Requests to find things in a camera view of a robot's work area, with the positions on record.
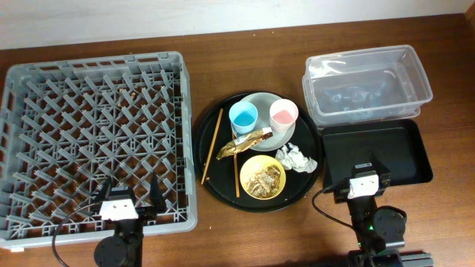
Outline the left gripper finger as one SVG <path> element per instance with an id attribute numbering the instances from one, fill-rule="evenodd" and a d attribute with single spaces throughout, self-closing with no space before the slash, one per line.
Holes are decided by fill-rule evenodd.
<path id="1" fill-rule="evenodd" d="M 108 197 L 111 191 L 111 183 L 112 183 L 112 178 L 109 177 L 103 182 L 103 184 L 100 185 L 99 191 L 94 194 L 95 203 L 100 203 Z"/>
<path id="2" fill-rule="evenodd" d="M 149 199 L 154 208 L 166 208 L 166 201 L 163 197 L 162 191 L 160 190 L 156 173 L 152 174 Z"/>

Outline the white tissue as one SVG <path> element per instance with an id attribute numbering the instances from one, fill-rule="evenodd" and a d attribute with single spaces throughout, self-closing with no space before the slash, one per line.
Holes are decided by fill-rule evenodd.
<path id="1" fill-rule="evenodd" d="M 299 147 L 290 142 L 277 150 L 275 159 L 286 171 L 312 173 L 318 167 L 318 163 L 314 159 L 304 156 Z"/>

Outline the wooden chopstick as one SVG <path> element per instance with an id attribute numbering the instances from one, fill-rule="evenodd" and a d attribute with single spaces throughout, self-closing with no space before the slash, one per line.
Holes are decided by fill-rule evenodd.
<path id="1" fill-rule="evenodd" d="M 208 152 L 208 156 L 207 156 L 207 159 L 206 159 L 206 165 L 205 165 L 203 175 L 202 175 L 202 179 L 201 179 L 201 182 L 200 182 L 201 185 L 203 185 L 204 182 L 206 181 L 206 175 L 207 175 L 207 171 L 208 171 L 209 166 L 210 166 L 210 161 L 211 161 L 211 157 L 212 157 L 212 154 L 213 154 L 214 144 L 216 142 L 217 134 L 218 134 L 218 131 L 219 131 L 219 128 L 220 128 L 220 122 L 221 122 L 221 119 L 222 119 L 222 115 L 223 115 L 223 109 L 221 108 L 220 112 L 218 114 L 218 118 L 217 118 L 215 128 L 214 128 L 212 142 L 211 142 L 211 145 L 209 147 L 209 152 Z"/>
<path id="2" fill-rule="evenodd" d="M 234 132 L 232 131 L 232 140 L 236 138 Z M 239 173 L 238 173 L 238 163 L 237 163 L 237 154 L 233 154 L 233 164 L 234 164 L 234 175 L 235 175 L 235 196 L 240 197 L 240 182 L 239 182 Z"/>

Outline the gold snack wrapper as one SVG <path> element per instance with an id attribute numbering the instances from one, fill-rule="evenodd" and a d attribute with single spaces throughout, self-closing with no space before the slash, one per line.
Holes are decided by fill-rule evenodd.
<path id="1" fill-rule="evenodd" d="M 225 144 L 218 151 L 216 159 L 221 160 L 224 157 L 237 155 L 260 144 L 261 142 L 269 139 L 272 136 L 272 129 L 270 127 L 267 127 L 237 137 Z"/>

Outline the pink cup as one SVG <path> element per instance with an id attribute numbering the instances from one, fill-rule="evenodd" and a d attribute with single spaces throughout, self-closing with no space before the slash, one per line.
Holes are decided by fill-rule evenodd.
<path id="1" fill-rule="evenodd" d="M 288 99 L 279 99 L 269 109 L 269 123 L 277 132 L 287 131 L 298 118 L 297 105 Z"/>

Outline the yellow bowl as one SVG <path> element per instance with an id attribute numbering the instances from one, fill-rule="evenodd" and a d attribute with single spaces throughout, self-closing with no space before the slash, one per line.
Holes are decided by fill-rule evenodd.
<path id="1" fill-rule="evenodd" d="M 256 197 L 253 197 L 252 195 L 250 195 L 246 191 L 247 178 L 250 174 L 253 174 L 256 170 L 259 170 L 262 167 L 266 167 L 266 166 L 269 166 L 269 165 L 276 165 L 279 168 L 280 172 L 281 172 L 279 190 L 278 190 L 278 192 L 275 196 L 267 198 L 267 199 L 258 199 Z M 270 199 L 276 198 L 276 196 L 279 195 L 283 191 L 283 189 L 286 185 L 286 172 L 285 172 L 283 166 L 275 158 L 270 157 L 270 156 L 266 156 L 266 155 L 254 156 L 254 157 L 248 159 L 243 164 L 243 167 L 240 170 L 240 184 L 243 187 L 244 191 L 249 196 L 251 196 L 251 197 L 253 197 L 257 200 L 270 200 Z"/>

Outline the food scraps with rice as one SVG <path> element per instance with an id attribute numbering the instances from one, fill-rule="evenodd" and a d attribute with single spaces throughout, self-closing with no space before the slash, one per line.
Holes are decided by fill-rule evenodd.
<path id="1" fill-rule="evenodd" d="M 269 165 L 250 174 L 246 181 L 246 191 L 258 199 L 267 199 L 277 194 L 281 172 L 276 165 Z"/>

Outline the blue cup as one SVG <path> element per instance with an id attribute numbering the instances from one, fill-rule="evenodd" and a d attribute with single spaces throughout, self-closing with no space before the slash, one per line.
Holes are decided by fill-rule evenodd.
<path id="1" fill-rule="evenodd" d="M 229 110 L 229 119 L 235 132 L 250 133 L 255 128 L 258 110 L 251 102 L 236 102 Z"/>

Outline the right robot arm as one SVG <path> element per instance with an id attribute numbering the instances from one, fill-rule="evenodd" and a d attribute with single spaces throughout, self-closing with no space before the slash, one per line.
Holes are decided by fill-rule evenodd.
<path id="1" fill-rule="evenodd" d="M 344 202 L 350 212 L 351 226 L 358 240 L 358 250 L 347 255 L 348 266 L 432 266 L 429 253 L 401 253 L 407 214 L 393 206 L 377 206 L 390 185 L 391 172 L 374 154 L 369 160 L 354 165 L 350 176 L 333 190 L 336 203 Z"/>

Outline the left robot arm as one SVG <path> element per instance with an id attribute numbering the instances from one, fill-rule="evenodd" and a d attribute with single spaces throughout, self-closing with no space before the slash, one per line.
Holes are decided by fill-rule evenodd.
<path id="1" fill-rule="evenodd" d="M 166 211 L 166 202 L 160 190 L 157 176 L 151 179 L 150 206 L 135 206 L 132 187 L 114 187 L 112 178 L 107 178 L 93 197 L 94 208 L 101 220 L 114 224 L 114 234 L 101 240 L 94 251 L 98 266 L 141 266 L 143 258 L 144 223 L 155 220 Z"/>

